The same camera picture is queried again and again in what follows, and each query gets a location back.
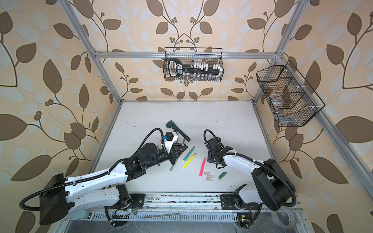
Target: marker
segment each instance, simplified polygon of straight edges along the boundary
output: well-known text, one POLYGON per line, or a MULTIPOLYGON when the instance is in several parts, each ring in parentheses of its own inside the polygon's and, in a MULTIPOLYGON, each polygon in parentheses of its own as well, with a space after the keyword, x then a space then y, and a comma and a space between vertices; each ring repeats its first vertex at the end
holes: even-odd
POLYGON ((192 157, 190 157, 189 159, 188 159, 188 161, 183 165, 183 168, 186 168, 187 167, 187 165, 194 159, 194 156, 195 156, 195 153, 194 153, 194 155, 192 155, 192 157))
POLYGON ((200 177, 202 177, 203 168, 205 167, 205 162, 206 162, 206 158, 204 158, 203 162, 202 162, 202 167, 201 167, 201 171, 200 171, 200 177))
POLYGON ((187 154, 187 155, 185 156, 185 158, 183 159, 184 161, 186 161, 186 160, 188 159, 189 155, 193 152, 194 148, 195 148, 195 147, 193 147, 193 148, 188 152, 188 154, 187 154))

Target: metal rail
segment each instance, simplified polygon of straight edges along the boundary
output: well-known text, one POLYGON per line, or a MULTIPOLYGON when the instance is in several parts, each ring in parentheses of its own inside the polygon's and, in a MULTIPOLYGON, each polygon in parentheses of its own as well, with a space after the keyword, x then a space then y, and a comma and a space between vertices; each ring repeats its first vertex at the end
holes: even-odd
POLYGON ((68 0, 58 0, 58 3, 61 6, 62 11, 65 13, 67 19, 71 23, 72 27, 74 28, 76 34, 78 35, 80 41, 82 42, 85 50, 87 51, 89 57, 91 58, 93 64, 98 69, 99 73, 101 74, 102 79, 104 80, 105 84, 109 88, 111 94, 113 94, 114 100, 117 103, 122 102, 122 98, 120 97, 117 89, 115 88, 112 80, 110 79, 109 75, 107 74, 103 63, 100 61, 98 57, 95 56, 93 53, 93 46, 85 33, 83 26, 80 24, 79 20, 77 19, 71 4, 68 0))

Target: tape roll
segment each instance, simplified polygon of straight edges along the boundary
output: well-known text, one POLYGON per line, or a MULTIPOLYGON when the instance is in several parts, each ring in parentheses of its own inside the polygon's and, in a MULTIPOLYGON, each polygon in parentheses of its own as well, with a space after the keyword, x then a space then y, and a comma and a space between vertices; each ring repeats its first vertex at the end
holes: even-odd
POLYGON ((271 211, 271 216, 272 216, 272 219, 275 222, 275 224, 277 226, 283 228, 283 229, 292 229, 292 228, 294 228, 296 226, 297 222, 298 222, 297 216, 294 214, 294 212, 290 208, 287 208, 287 207, 283 206, 280 209, 283 210, 288 215, 289 224, 288 225, 283 224, 281 222, 281 220, 279 219, 279 216, 277 215, 277 212, 271 211))

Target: yellow marker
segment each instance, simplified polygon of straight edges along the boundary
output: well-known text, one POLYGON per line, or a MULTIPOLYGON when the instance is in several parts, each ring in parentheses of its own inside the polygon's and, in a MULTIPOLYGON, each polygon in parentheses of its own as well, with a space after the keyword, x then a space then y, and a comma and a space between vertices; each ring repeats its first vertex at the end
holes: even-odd
POLYGON ((190 158, 188 159, 188 161, 183 165, 183 168, 186 168, 186 166, 190 163, 190 161, 192 161, 192 159, 194 158, 194 156, 195 156, 195 153, 194 153, 194 155, 192 155, 192 157, 190 157, 190 158))

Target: green eraser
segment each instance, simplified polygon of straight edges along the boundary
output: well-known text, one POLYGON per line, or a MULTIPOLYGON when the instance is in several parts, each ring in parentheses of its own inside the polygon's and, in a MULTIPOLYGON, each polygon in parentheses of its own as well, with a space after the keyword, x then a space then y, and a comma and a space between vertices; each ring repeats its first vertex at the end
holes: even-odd
POLYGON ((222 174, 220 174, 220 176, 219 176, 219 180, 221 180, 224 176, 225 176, 225 174, 227 174, 227 172, 225 171, 225 172, 223 172, 222 174))

